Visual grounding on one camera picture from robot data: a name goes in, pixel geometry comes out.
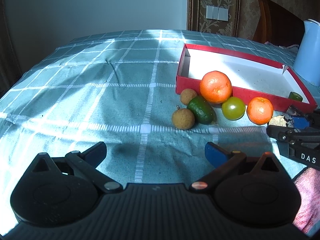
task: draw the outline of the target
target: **green tomato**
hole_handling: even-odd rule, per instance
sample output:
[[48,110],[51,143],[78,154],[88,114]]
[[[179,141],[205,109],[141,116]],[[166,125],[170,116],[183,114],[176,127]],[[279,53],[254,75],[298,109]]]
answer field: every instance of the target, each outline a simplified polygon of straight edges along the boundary
[[222,113],[228,120],[238,120],[245,113],[245,104],[240,98],[229,97],[228,100],[222,104]]

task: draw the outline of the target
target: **light switch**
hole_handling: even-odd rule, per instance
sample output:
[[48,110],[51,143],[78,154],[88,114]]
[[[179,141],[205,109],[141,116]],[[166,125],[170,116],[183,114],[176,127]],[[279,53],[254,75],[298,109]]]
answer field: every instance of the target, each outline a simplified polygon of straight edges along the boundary
[[217,20],[218,19],[218,10],[219,10],[219,7],[213,7],[213,18],[214,20]]
[[229,10],[225,8],[220,8],[218,10],[218,19],[219,21],[228,21]]
[[212,13],[213,13],[213,6],[207,5],[207,12],[205,14],[205,17],[207,19],[213,19],[212,18]]

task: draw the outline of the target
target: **avocado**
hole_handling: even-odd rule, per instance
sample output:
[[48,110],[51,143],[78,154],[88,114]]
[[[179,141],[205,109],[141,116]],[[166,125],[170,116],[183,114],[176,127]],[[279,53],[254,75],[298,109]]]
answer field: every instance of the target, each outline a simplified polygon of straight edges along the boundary
[[192,98],[187,105],[195,116],[197,122],[201,124],[215,124],[217,122],[217,115],[209,102],[202,96]]

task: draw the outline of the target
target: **orange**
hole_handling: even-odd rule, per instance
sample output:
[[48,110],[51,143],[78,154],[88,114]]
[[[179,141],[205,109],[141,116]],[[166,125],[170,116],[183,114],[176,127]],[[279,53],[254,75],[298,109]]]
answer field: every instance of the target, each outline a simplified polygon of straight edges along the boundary
[[247,115],[250,121],[257,125],[266,124],[273,116],[273,105],[269,99],[263,97],[253,98],[248,104]]
[[230,79],[220,71],[211,71],[203,76],[200,93],[210,103],[221,104],[231,96]]

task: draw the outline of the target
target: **electric kettle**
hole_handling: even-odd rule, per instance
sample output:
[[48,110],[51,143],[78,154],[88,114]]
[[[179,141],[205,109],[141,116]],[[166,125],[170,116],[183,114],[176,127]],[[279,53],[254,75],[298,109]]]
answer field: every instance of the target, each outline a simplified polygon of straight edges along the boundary
[[304,21],[305,32],[293,70],[306,81],[320,86],[320,23],[308,19]]

